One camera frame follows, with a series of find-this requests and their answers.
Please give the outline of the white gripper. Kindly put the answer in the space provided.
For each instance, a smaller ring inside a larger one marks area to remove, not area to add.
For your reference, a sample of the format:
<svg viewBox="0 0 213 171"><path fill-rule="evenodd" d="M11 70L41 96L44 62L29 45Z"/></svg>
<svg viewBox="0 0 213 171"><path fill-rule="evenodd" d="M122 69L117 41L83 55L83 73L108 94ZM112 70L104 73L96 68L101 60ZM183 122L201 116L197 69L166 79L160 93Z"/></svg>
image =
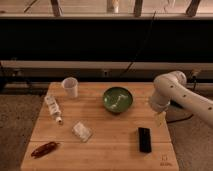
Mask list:
<svg viewBox="0 0 213 171"><path fill-rule="evenodd" d="M169 107L170 102L169 101L159 101L153 97L150 97L148 100L148 103L149 103L150 107L155 112L157 112L155 114L156 125L161 126L165 122L165 116L166 116L166 113L163 111L165 111Z"/></svg>

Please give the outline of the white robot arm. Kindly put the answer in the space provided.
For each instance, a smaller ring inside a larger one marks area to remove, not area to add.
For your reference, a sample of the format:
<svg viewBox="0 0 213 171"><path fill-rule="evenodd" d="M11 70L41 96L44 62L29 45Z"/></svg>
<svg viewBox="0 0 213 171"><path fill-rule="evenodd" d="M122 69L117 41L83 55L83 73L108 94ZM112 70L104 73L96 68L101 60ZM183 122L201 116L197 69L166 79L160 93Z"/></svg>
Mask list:
<svg viewBox="0 0 213 171"><path fill-rule="evenodd" d="M175 101L213 127L213 101L187 89L186 82L181 71L157 76L153 81L154 92L148 100L150 107L161 113L168 108L170 101Z"/></svg>

